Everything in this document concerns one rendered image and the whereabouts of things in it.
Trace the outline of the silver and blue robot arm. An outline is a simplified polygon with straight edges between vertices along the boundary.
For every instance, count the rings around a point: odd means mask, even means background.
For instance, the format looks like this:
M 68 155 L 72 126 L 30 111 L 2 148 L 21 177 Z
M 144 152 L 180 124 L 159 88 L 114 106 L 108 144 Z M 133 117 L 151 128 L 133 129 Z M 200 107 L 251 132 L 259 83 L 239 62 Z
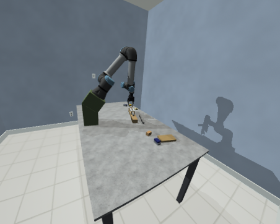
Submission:
M 134 72 L 135 65 L 137 62 L 137 52 L 133 47 L 123 47 L 117 59 L 112 63 L 112 65 L 97 77 L 98 82 L 101 82 L 98 87 L 93 89 L 92 93 L 104 100 L 107 92 L 111 89 L 115 83 L 112 79 L 112 75 L 118 70 L 118 68 L 125 62 L 129 61 L 128 66 L 128 83 L 122 82 L 121 88 L 127 89 L 130 93 L 134 93 Z M 109 78 L 108 78 L 108 77 Z M 110 79 L 111 78 L 111 79 Z

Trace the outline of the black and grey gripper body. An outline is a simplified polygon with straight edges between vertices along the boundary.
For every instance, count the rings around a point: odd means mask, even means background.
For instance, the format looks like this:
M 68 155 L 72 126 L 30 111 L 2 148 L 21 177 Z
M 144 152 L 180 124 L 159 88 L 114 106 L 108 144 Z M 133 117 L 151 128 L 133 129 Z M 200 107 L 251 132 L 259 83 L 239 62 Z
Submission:
M 130 92 L 129 92 L 130 93 Z M 133 94 L 130 93 L 130 96 L 129 96 L 129 101 L 134 101 L 134 97 L 133 97 Z

